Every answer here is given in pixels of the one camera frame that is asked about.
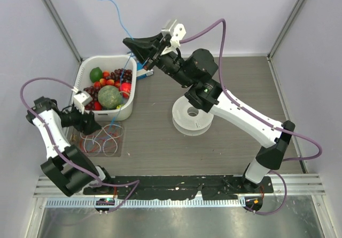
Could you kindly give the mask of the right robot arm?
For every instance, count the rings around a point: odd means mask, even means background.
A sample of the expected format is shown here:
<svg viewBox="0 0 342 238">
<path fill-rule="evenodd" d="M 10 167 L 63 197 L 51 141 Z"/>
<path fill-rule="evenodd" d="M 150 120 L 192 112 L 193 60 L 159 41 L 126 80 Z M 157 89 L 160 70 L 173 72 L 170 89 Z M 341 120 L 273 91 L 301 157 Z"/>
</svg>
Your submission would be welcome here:
<svg viewBox="0 0 342 238">
<path fill-rule="evenodd" d="M 145 69 L 157 67 L 187 88 L 184 96 L 194 108 L 234 124 L 259 142 L 259 152 L 243 173 L 243 190 L 255 192 L 266 174 L 280 168 L 295 124 L 272 120 L 234 97 L 213 78 L 219 67 L 209 50 L 197 49 L 183 59 L 179 48 L 169 49 L 171 36 L 163 34 L 148 38 L 127 37 L 123 43 Z"/>
</svg>

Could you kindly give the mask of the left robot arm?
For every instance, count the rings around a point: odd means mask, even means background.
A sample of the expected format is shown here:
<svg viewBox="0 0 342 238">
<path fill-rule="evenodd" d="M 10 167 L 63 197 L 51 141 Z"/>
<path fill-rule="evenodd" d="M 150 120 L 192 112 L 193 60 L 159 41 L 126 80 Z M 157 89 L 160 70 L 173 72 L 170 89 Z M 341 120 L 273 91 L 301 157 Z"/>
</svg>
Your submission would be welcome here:
<svg viewBox="0 0 342 238">
<path fill-rule="evenodd" d="M 95 186 L 103 195 L 113 190 L 108 172 L 94 165 L 63 133 L 63 128 L 70 126 L 85 135 L 101 130 L 93 112 L 81 113 L 75 106 L 64 112 L 58 109 L 56 100 L 40 97 L 27 110 L 26 119 L 39 129 L 44 140 L 46 161 L 41 169 L 61 192 L 70 197 L 88 186 Z"/>
</svg>

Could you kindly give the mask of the red strawberry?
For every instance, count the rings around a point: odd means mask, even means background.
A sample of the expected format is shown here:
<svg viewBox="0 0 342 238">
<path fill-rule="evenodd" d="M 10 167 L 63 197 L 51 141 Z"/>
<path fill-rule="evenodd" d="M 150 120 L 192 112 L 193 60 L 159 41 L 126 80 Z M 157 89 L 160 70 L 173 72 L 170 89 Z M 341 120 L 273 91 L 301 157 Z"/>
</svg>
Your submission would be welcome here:
<svg viewBox="0 0 342 238">
<path fill-rule="evenodd" d="M 102 110 L 102 105 L 98 101 L 95 101 L 94 106 L 93 106 L 93 110 L 95 110 L 95 111 Z"/>
</svg>

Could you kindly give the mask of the blue white box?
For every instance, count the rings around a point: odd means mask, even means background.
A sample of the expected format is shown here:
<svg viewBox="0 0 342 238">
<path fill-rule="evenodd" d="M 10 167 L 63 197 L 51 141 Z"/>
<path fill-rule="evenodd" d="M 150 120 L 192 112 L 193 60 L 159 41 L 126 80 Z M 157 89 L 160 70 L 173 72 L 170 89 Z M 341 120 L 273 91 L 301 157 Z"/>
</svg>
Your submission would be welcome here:
<svg viewBox="0 0 342 238">
<path fill-rule="evenodd" d="M 127 55 L 130 55 L 137 64 L 137 80 L 141 80 L 143 78 L 147 78 L 149 76 L 152 76 L 154 74 L 154 70 L 145 70 L 143 65 L 137 60 L 137 58 L 134 56 L 134 54 L 132 54 L 130 51 L 127 52 Z"/>
</svg>

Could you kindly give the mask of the clear plastic tray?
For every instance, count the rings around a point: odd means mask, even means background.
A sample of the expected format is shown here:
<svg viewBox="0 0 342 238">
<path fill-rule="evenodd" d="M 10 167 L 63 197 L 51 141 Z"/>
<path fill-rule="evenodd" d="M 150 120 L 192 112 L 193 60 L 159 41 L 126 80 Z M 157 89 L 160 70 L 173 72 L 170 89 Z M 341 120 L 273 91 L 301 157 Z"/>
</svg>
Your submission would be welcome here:
<svg viewBox="0 0 342 238">
<path fill-rule="evenodd" d="M 69 130 L 70 144 L 78 146 L 87 157 L 120 157 L 124 138 L 121 122 L 99 122 L 102 126 L 92 134 L 85 135 L 75 128 Z"/>
</svg>

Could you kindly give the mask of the dark grape bunch upper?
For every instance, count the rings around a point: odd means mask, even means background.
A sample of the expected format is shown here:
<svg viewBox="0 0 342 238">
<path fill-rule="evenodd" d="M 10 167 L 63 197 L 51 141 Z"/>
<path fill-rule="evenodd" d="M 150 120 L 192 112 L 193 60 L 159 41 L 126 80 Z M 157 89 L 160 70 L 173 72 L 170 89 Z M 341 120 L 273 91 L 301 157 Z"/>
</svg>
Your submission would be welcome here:
<svg viewBox="0 0 342 238">
<path fill-rule="evenodd" d="M 130 69 L 116 69 L 110 73 L 110 78 L 121 83 L 131 83 L 133 79 L 133 71 Z"/>
</svg>

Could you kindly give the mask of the dark grape bunch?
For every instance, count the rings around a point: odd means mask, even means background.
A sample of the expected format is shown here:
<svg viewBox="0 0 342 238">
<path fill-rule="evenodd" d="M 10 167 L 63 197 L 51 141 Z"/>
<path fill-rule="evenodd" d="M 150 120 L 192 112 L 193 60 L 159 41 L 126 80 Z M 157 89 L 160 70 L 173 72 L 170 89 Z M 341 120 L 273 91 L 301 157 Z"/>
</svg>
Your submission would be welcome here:
<svg viewBox="0 0 342 238">
<path fill-rule="evenodd" d="M 90 86 L 90 87 L 84 88 L 83 90 L 91 96 L 91 101 L 85 106 L 85 109 L 93 110 L 94 102 L 98 101 L 99 87 Z"/>
<path fill-rule="evenodd" d="M 116 69 L 110 73 L 110 78 L 121 83 L 131 83 L 133 79 L 133 71 L 130 69 Z"/>
</svg>

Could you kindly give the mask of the dark grape bunch lower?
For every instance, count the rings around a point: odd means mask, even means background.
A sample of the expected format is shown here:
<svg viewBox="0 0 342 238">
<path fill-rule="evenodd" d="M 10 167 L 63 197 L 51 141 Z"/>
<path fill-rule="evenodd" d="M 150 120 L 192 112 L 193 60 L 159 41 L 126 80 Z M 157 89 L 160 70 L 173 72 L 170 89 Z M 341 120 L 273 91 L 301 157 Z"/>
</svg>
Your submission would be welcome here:
<svg viewBox="0 0 342 238">
<path fill-rule="evenodd" d="M 98 101 L 99 87 L 90 86 L 90 87 L 84 88 L 83 90 L 91 96 L 91 101 L 85 106 L 85 109 L 93 110 L 94 102 Z"/>
</svg>

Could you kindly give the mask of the green melon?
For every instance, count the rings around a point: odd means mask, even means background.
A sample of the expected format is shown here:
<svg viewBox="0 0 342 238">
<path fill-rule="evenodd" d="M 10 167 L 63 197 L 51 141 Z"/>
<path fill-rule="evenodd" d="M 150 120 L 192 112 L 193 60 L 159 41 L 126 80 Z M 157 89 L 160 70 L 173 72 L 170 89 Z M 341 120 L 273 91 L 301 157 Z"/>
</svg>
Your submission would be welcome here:
<svg viewBox="0 0 342 238">
<path fill-rule="evenodd" d="M 118 88 L 107 85 L 99 90 L 98 102 L 105 109 L 116 109 L 122 103 L 122 95 Z"/>
</svg>

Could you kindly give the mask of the red apple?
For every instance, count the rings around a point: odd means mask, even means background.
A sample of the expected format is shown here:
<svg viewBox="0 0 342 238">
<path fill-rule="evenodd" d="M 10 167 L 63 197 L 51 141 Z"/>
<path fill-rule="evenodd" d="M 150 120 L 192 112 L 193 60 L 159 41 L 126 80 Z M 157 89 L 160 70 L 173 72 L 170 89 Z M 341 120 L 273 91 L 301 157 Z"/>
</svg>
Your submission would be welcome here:
<svg viewBox="0 0 342 238">
<path fill-rule="evenodd" d="M 120 84 L 119 91 L 130 94 L 131 93 L 131 83 L 125 82 L 125 83 Z"/>
</svg>

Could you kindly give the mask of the small peach fruits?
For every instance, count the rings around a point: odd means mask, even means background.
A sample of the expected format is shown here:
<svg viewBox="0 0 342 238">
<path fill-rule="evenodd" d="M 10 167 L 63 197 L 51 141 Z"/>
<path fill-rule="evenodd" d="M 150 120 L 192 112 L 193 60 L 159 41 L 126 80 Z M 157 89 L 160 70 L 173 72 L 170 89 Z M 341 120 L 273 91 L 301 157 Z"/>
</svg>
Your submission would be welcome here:
<svg viewBox="0 0 342 238">
<path fill-rule="evenodd" d="M 120 87 L 120 72 L 103 72 L 103 77 L 94 83 L 95 88 L 102 88 L 106 85 L 111 85 L 116 88 Z"/>
</svg>

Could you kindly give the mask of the green lime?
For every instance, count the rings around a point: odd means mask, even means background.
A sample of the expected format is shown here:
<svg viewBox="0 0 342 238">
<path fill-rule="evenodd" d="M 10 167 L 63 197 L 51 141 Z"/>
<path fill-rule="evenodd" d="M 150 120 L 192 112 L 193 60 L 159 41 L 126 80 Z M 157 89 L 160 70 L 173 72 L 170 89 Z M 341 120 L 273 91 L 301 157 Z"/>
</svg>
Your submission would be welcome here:
<svg viewBox="0 0 342 238">
<path fill-rule="evenodd" d="M 99 67 L 93 68 L 89 73 L 89 78 L 92 83 L 99 82 L 103 78 L 103 71 Z"/>
</svg>

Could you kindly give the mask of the white plastic basket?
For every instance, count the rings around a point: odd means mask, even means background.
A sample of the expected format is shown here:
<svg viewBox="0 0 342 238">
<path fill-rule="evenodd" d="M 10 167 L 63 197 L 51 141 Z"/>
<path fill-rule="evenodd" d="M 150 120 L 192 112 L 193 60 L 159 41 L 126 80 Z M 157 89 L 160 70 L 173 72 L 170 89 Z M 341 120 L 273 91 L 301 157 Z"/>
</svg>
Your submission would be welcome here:
<svg viewBox="0 0 342 238">
<path fill-rule="evenodd" d="M 95 120 L 98 122 L 109 122 L 111 120 L 123 121 L 133 111 L 133 102 L 136 91 L 137 63 L 130 55 L 97 55 L 86 59 L 79 68 L 75 87 L 83 90 L 92 86 L 89 75 L 90 71 L 99 67 L 102 71 L 113 72 L 116 69 L 124 68 L 132 71 L 131 93 L 128 99 L 124 98 L 124 105 L 120 109 L 95 111 Z"/>
</svg>

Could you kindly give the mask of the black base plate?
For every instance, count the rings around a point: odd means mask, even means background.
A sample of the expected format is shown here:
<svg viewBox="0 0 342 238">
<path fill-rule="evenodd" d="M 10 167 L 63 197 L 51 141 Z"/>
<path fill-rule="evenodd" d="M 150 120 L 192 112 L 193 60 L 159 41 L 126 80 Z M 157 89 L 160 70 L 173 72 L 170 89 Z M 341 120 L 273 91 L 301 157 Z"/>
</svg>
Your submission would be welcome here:
<svg viewBox="0 0 342 238">
<path fill-rule="evenodd" d="M 117 195 L 123 200 L 132 190 L 128 183 L 139 180 L 131 200 L 193 200 L 201 192 L 204 200 L 236 199 L 238 194 L 271 194 L 274 192 L 270 177 L 264 177 L 260 186 L 244 186 L 242 177 L 234 175 L 206 176 L 116 176 L 109 183 L 123 187 L 86 187 L 84 195 Z"/>
</svg>

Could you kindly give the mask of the aluminium rail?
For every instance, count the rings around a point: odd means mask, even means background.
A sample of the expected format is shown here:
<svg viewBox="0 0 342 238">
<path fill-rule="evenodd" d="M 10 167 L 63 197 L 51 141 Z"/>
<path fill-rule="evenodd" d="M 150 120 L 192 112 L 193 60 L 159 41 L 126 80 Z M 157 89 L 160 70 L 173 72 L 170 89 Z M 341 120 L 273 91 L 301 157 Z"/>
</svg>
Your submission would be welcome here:
<svg viewBox="0 0 342 238">
<path fill-rule="evenodd" d="M 284 185 L 280 177 L 270 174 L 271 182 L 275 195 L 284 194 Z M 302 195 L 325 195 L 325 189 L 318 174 L 283 174 L 282 175 L 287 194 L 290 196 Z M 33 197 L 36 198 L 54 198 L 66 197 L 48 177 L 38 178 Z"/>
</svg>

